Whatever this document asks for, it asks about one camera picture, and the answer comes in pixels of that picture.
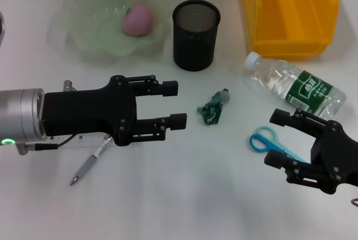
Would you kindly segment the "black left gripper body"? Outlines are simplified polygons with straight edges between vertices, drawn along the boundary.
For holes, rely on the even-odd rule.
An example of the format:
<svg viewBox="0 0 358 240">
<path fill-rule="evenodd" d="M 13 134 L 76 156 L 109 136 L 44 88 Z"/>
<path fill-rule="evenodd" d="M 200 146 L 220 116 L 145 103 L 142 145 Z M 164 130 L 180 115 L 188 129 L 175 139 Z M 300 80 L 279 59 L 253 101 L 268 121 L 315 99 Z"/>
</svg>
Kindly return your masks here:
<svg viewBox="0 0 358 240">
<path fill-rule="evenodd" d="M 128 79 L 113 76 L 96 90 L 46 93 L 41 120 L 49 137 L 101 132 L 123 147 L 133 139 L 136 99 Z"/>
</svg>

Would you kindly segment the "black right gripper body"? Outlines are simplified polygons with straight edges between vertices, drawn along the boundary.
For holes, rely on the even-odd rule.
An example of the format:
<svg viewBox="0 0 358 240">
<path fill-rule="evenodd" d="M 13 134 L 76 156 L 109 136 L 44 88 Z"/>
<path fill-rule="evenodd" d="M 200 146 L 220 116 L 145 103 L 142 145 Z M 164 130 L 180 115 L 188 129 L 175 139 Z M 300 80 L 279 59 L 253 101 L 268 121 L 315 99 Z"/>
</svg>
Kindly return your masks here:
<svg viewBox="0 0 358 240">
<path fill-rule="evenodd" d="M 312 165 L 323 168 L 323 180 L 319 189 L 334 194 L 340 184 L 357 186 L 357 142 L 351 139 L 342 125 L 327 121 L 310 151 Z"/>
</svg>

